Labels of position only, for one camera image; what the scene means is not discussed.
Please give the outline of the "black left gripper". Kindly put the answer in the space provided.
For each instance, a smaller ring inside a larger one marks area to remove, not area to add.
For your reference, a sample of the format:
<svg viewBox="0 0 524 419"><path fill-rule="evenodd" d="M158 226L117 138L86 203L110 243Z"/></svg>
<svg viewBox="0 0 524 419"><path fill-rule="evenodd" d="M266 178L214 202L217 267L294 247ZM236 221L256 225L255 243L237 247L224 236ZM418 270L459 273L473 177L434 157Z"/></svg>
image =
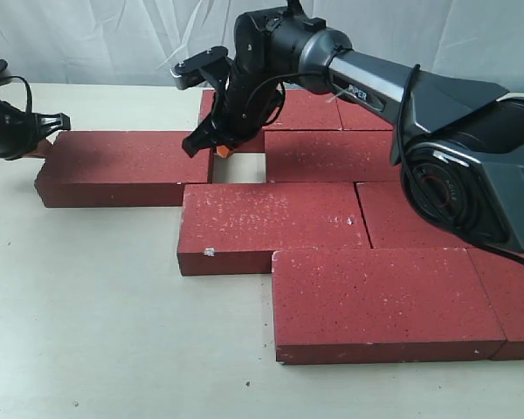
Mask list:
<svg viewBox="0 0 524 419"><path fill-rule="evenodd" d="M64 113L42 114L21 111L0 100L0 159L45 159L52 143L47 138L69 131L71 121Z"/></svg>

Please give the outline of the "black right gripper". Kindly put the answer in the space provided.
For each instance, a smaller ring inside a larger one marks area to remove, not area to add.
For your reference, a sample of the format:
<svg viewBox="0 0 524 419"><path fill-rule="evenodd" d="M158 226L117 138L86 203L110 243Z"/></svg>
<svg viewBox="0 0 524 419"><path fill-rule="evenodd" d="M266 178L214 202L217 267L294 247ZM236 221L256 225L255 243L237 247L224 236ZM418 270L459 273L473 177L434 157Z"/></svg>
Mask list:
<svg viewBox="0 0 524 419"><path fill-rule="evenodd" d="M232 65L228 84L217 92L210 113L183 140L183 151L190 157L211 149L220 158L252 141L262 130L274 110L284 102L278 90L280 76L270 73L248 73Z"/></svg>

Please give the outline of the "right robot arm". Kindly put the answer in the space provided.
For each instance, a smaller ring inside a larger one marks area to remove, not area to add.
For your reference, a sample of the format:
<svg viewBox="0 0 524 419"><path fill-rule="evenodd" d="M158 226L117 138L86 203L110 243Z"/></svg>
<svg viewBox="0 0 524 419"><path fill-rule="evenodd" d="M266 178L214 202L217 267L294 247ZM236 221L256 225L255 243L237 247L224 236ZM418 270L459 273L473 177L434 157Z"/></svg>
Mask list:
<svg viewBox="0 0 524 419"><path fill-rule="evenodd" d="M485 249L524 253L524 97L353 49L297 1L241 14L234 52L213 46L172 69L180 89L210 84L210 113L183 141L188 155L252 140L292 83L363 107L393 127L390 160L428 223Z"/></svg>

